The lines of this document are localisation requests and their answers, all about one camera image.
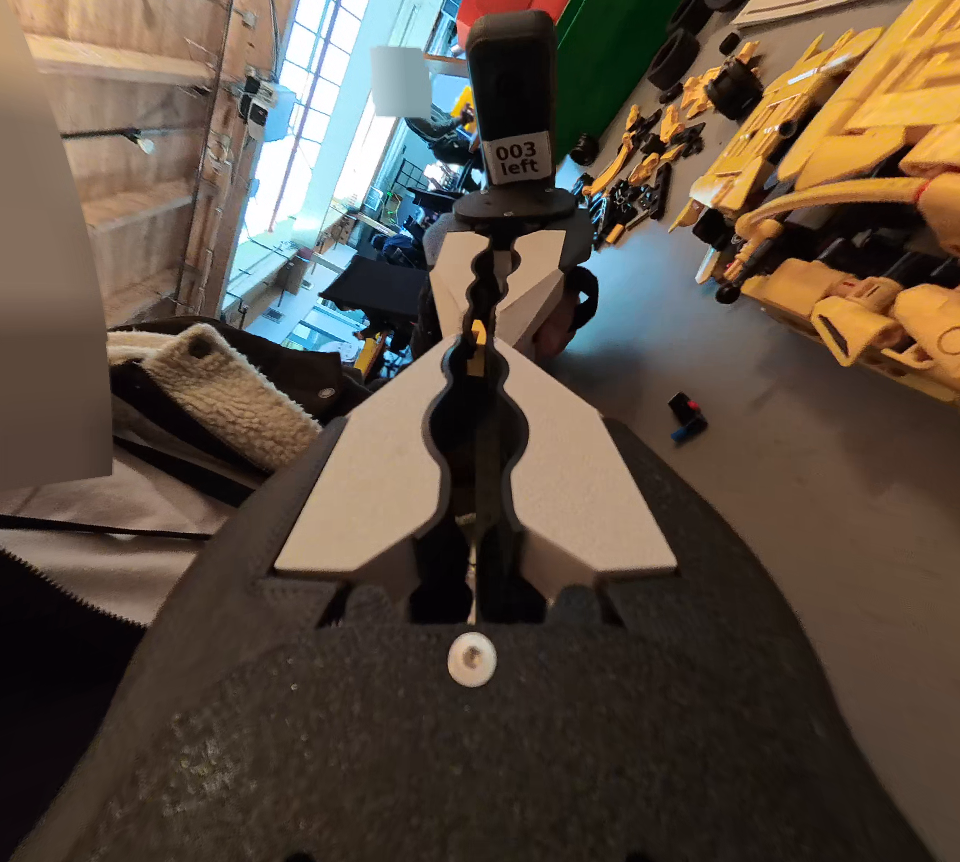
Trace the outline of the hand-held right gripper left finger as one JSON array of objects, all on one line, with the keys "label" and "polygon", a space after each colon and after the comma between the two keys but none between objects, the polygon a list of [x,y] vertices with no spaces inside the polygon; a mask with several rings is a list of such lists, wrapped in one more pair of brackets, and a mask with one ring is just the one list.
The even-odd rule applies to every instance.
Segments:
[{"label": "hand-held right gripper left finger", "polygon": [[407,616],[470,616],[474,510],[464,422],[436,435],[453,395],[447,336],[350,413],[273,561],[284,583],[378,588]]}]

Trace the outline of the person's left hand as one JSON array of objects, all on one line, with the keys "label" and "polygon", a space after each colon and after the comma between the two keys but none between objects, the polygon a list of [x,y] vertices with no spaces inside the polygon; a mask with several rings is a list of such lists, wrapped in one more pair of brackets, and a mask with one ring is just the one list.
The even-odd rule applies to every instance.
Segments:
[{"label": "person's left hand", "polygon": [[575,335],[570,329],[571,312],[557,306],[540,325],[533,338],[534,359],[548,362],[562,353]]}]

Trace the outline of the pile of yellow black bricks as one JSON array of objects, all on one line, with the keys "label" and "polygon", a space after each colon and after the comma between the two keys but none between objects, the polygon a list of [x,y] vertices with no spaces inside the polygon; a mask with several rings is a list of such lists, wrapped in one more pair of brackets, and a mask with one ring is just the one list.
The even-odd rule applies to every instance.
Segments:
[{"label": "pile of yellow black bricks", "polygon": [[705,124],[696,121],[713,107],[706,89],[721,68],[663,90],[654,111],[633,105],[611,162],[593,174],[582,173],[572,187],[593,226],[593,247],[616,245],[626,232],[666,212],[674,165],[699,154]]}]

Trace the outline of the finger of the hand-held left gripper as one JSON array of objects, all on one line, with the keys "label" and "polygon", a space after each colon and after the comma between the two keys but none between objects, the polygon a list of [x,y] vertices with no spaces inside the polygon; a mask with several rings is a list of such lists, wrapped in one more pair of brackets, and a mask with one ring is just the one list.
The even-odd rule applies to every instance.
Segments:
[{"label": "finger of the hand-held left gripper", "polygon": [[441,331],[436,350],[446,356],[475,319],[484,323],[488,338],[496,335],[499,280],[490,268],[476,271],[477,259],[495,262],[486,234],[450,231],[443,239],[429,278]]},{"label": "finger of the hand-held left gripper", "polygon": [[565,230],[544,229],[493,250],[493,275],[502,291],[492,313],[488,348],[507,344],[532,357],[534,340],[562,298]]}]

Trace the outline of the yellow toy brick car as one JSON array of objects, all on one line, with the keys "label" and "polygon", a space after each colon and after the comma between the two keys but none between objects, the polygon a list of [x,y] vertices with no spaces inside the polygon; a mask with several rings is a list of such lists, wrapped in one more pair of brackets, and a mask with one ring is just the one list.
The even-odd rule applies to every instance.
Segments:
[{"label": "yellow toy brick car", "polygon": [[681,228],[717,303],[957,407],[959,0],[813,40],[691,184]]}]

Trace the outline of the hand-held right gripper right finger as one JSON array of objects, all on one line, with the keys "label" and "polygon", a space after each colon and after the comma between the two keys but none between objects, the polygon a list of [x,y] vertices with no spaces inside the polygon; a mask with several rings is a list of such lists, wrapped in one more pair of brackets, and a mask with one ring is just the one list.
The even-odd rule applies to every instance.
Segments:
[{"label": "hand-held right gripper right finger", "polygon": [[480,616],[544,616],[569,588],[674,573],[602,416],[514,347],[485,354]]}]

